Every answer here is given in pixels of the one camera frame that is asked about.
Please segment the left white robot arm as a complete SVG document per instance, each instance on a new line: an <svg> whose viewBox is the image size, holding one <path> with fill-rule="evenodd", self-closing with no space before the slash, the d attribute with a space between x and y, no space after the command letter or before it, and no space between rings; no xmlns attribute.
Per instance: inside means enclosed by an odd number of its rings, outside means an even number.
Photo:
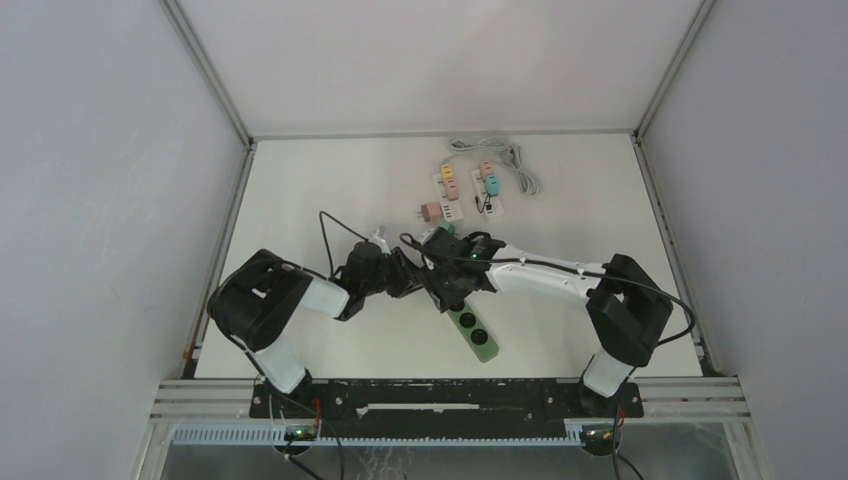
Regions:
<svg viewBox="0 0 848 480"><path fill-rule="evenodd" d="M333 278L260 249L217 287L206 311L275 389L277 408L298 417L310 409L313 392L311 374L284 335L294 313L311 310L345 322L370 296L403 298L422 289L420 271L400 248L386 253L370 241L357 243Z"/></svg>

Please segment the white power strip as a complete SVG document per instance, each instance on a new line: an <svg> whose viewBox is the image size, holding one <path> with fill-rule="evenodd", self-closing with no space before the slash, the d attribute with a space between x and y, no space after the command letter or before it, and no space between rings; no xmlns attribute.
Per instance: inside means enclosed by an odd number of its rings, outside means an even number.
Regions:
<svg viewBox="0 0 848 480"><path fill-rule="evenodd" d="M457 222L464 218L460 202L459 185L454 177L445 179L441 174L432 175L433 185L440 205L442 218L447 222Z"/></svg>
<svg viewBox="0 0 848 480"><path fill-rule="evenodd" d="M499 177L494 173L484 173L480 169L472 170L470 177L475 191L477 211L487 219L502 217L505 210L500 199Z"/></svg>

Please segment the green charger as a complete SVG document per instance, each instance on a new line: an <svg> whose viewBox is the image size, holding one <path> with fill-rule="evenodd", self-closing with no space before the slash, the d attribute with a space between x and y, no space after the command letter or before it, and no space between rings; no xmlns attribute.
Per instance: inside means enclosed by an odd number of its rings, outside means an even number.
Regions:
<svg viewBox="0 0 848 480"><path fill-rule="evenodd" d="M444 230L445 232L447 232L448 234L452 235L452 236L455 236L455 235L456 235L456 226L455 226L454 224L452 224L452 223L449 223L449 222L440 222L440 223L438 224L438 227L439 227L440 229Z"/></svg>

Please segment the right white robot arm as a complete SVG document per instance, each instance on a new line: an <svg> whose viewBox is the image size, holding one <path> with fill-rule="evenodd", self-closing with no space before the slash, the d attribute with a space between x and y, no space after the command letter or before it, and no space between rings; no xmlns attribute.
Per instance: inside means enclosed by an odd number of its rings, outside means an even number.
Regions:
<svg viewBox="0 0 848 480"><path fill-rule="evenodd" d="M487 233L459 238L442 227L404 242L421 255L421 282L441 310L477 291L584 309L600 343L577 391L579 406L592 416L613 408L621 386L650 363L673 312L672 296L627 255L605 263L569 262L527 253Z"/></svg>

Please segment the green power strip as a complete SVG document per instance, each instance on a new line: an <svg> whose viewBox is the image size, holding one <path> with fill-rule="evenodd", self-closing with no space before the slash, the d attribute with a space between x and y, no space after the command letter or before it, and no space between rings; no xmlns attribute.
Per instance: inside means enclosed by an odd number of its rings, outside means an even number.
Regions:
<svg viewBox="0 0 848 480"><path fill-rule="evenodd" d="M499 354L499 344L469 302L463 301L452 305L445 314L451 319L479 362L488 363Z"/></svg>

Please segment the teal blue charger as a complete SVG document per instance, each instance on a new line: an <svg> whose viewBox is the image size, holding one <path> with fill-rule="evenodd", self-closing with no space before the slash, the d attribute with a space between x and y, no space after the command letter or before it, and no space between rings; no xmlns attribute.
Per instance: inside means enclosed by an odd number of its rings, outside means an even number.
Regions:
<svg viewBox="0 0 848 480"><path fill-rule="evenodd" d="M488 196L497 197L500 194L501 183L496 174L489 175L483 182Z"/></svg>

